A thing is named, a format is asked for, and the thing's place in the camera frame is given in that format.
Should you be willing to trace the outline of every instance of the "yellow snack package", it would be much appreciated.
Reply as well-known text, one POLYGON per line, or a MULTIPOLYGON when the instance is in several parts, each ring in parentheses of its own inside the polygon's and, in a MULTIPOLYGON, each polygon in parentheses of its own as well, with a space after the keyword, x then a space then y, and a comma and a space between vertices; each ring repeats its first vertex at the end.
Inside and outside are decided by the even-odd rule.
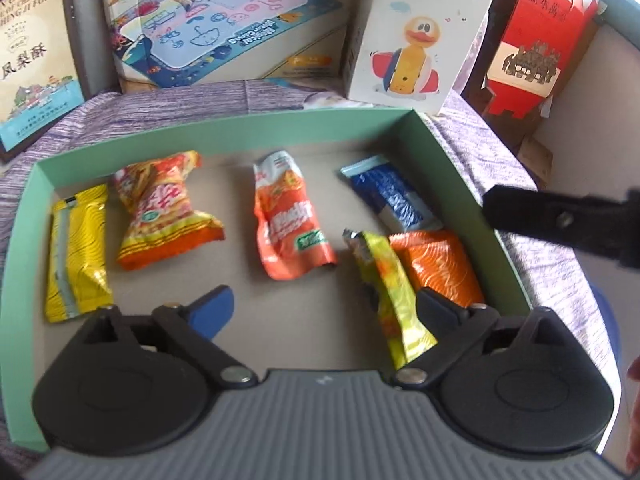
POLYGON ((104 267, 107 196, 107 185, 101 184, 53 206, 44 308, 52 323, 113 303, 104 267))
POLYGON ((389 240, 373 233, 345 229, 364 282, 378 295, 378 320, 396 370, 437 344, 418 319, 415 292, 389 240))

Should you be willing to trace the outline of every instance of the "green label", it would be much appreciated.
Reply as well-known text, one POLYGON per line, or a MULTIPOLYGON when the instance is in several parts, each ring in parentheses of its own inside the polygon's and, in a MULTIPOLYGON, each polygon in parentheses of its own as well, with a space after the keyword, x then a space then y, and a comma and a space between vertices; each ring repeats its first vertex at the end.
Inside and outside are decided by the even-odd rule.
POLYGON ((298 251, 304 251, 305 249, 313 247, 314 245, 325 243, 326 238, 324 238, 322 231, 309 231, 308 233, 300 235, 298 238, 296 238, 296 249, 298 251))
POLYGON ((153 222, 156 218, 160 216, 160 213, 155 210, 145 211, 142 215, 141 220, 143 222, 153 222))

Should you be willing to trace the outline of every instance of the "orange snack package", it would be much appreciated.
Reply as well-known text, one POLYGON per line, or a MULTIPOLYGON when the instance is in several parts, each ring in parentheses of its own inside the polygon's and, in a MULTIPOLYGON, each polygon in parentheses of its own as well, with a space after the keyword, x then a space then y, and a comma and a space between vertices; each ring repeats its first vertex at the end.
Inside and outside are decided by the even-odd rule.
POLYGON ((287 152, 254 164, 258 252, 274 280, 295 280, 315 267, 335 264, 320 230, 300 168, 287 152))
POLYGON ((414 231, 391 235, 414 289, 430 286, 460 306, 484 303, 484 296, 465 248, 450 231, 414 231))
POLYGON ((133 215, 118 263, 125 270, 146 267, 214 240, 224 240, 222 223, 195 211, 184 179, 200 167, 197 152, 131 164, 114 176, 120 201, 133 215))

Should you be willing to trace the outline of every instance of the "orange striped package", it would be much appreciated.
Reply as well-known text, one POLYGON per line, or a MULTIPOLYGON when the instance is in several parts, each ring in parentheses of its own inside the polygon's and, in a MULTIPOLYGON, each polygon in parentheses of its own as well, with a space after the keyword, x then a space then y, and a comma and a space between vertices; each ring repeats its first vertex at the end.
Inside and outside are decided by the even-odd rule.
POLYGON ((415 290, 430 286, 460 306, 484 303, 484 296, 465 248, 450 231, 414 231, 391 235, 415 290))
POLYGON ((183 152, 131 164, 115 174, 120 201, 133 215, 118 253, 125 270, 225 239, 217 218, 191 207, 184 179, 200 164, 197 152, 183 152))

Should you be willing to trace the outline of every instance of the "green cardboard tray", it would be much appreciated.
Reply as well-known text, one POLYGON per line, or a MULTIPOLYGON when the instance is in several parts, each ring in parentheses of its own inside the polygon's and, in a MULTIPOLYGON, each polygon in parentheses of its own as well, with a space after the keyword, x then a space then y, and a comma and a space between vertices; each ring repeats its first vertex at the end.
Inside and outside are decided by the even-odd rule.
POLYGON ((446 226, 458 233, 488 303, 503 314, 526 314, 530 309, 504 246, 484 222, 479 205, 446 153, 412 111, 373 108, 258 114, 107 140, 36 163, 18 207, 0 303, 0 379, 16 444, 47 449, 31 412, 31 393, 46 366, 82 323, 81 319, 50 326, 44 321, 52 203, 104 181, 127 164, 184 150, 197 150, 205 158, 187 186, 196 208, 225 222, 227 240, 124 273, 116 268, 114 256, 127 217, 112 196, 107 267, 115 301, 127 314, 149 312, 164 301, 187 303, 227 283, 236 293, 236 313, 216 343, 258 368, 258 373, 269 366, 387 367, 385 342, 366 296, 360 294, 353 258, 340 240, 344 227, 385 231, 337 174, 340 166, 381 150, 401 167, 446 226), (288 149, 300 165, 322 228, 340 259, 335 269, 316 269, 294 282, 269 280, 255 249, 249 162, 281 148, 288 149), (270 322, 273 326, 267 330, 270 322), (279 341, 288 337, 292 339, 286 342, 287 349, 281 348, 279 341), (291 352, 292 344, 301 350, 291 352))

